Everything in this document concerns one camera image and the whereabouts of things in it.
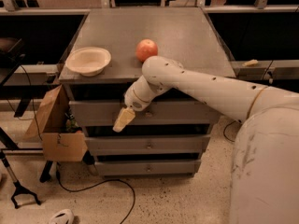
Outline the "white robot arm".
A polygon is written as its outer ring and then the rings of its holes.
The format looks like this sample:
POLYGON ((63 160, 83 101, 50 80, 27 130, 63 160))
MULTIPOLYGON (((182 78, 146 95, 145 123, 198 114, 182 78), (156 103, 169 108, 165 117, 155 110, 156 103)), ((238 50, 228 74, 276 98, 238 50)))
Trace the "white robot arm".
POLYGON ((113 130, 177 89, 242 124, 231 171, 230 224, 299 224, 299 94, 185 69, 151 56, 124 95, 113 130))

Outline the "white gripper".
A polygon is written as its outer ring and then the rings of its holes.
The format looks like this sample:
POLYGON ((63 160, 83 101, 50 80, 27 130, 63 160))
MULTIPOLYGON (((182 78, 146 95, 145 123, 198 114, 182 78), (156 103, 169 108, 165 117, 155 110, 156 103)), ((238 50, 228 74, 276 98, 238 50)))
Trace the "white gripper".
POLYGON ((127 107, 121 109, 113 126, 116 133, 121 132, 135 118, 135 111, 142 111, 147 107, 146 103, 136 96, 133 87, 124 94, 124 103, 127 107))

